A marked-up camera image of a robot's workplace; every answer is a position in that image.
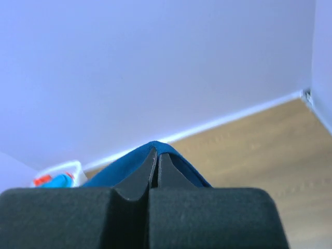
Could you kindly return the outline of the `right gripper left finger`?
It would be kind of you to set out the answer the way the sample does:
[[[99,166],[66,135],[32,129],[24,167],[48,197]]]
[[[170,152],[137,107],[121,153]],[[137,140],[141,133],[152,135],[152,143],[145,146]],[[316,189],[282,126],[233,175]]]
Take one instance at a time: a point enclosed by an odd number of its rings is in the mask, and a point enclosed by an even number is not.
[[[157,166],[157,151],[152,148],[143,163],[114,187],[115,193],[125,201],[146,201]]]

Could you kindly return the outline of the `dark blue t shirt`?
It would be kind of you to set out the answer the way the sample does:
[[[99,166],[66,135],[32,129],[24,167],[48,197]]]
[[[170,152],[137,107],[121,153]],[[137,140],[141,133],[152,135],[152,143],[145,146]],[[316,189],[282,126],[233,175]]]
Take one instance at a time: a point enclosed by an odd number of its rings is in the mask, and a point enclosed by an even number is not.
[[[151,141],[144,144],[105,167],[93,178],[89,179],[83,187],[113,187],[137,170],[145,161],[151,149],[157,151],[157,155],[169,154],[175,167],[195,186],[211,187],[204,177],[171,145]]]

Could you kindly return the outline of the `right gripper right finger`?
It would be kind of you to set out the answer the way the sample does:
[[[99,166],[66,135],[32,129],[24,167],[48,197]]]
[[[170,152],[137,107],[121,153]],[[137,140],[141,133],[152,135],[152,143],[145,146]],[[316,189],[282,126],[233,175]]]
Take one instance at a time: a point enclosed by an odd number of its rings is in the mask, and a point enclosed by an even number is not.
[[[159,156],[158,188],[196,188],[173,164],[169,154]]]

